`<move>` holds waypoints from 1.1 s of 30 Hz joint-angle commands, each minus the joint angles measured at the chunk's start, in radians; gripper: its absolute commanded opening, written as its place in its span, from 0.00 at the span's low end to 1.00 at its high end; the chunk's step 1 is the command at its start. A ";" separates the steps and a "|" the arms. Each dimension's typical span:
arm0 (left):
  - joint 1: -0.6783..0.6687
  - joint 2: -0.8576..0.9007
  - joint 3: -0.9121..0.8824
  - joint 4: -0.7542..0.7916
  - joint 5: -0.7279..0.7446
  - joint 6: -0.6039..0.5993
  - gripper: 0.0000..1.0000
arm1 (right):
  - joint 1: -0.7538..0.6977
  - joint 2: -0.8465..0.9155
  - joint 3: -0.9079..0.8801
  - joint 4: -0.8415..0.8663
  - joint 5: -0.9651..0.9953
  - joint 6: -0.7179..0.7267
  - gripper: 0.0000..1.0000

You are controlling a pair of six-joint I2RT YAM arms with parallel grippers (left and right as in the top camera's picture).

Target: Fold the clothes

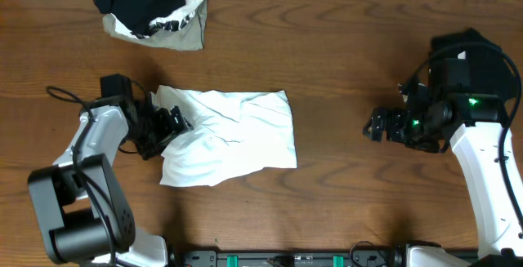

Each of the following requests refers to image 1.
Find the white printed t-shirt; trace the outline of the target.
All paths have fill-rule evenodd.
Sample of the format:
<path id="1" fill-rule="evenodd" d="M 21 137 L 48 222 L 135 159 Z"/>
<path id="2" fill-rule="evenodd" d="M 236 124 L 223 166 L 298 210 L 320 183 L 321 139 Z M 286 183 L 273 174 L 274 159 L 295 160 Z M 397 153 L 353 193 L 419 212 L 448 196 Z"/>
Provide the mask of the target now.
<path id="1" fill-rule="evenodd" d="M 192 126 L 162 152 L 161 185 L 214 186 L 266 167 L 297 168 L 293 114 L 285 91 L 221 92 L 160 86 L 161 108 Z"/>

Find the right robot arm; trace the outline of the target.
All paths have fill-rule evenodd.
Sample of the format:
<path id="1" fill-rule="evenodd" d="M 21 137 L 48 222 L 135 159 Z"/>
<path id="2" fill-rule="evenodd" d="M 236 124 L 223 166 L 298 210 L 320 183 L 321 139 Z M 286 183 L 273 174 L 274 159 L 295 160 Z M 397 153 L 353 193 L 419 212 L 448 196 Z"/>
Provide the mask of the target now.
<path id="1" fill-rule="evenodd" d="M 503 101 L 451 92 L 406 100 L 404 109 L 373 110 L 363 133 L 430 154 L 451 150 L 462 169 L 479 239 L 477 265 L 522 264 L 522 181 Z"/>

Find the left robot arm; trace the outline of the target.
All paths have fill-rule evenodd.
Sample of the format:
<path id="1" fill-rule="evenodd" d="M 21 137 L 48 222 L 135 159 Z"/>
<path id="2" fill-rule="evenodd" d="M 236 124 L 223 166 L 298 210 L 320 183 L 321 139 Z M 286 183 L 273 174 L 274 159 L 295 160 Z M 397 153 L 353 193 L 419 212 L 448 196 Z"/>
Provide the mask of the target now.
<path id="1" fill-rule="evenodd" d="M 113 163 L 127 140 L 145 160 L 161 154 L 188 122 L 178 107 L 131 96 L 85 103 L 79 120 L 69 148 L 28 178 L 47 256 L 58 265 L 167 266 L 166 240 L 136 226 Z"/>

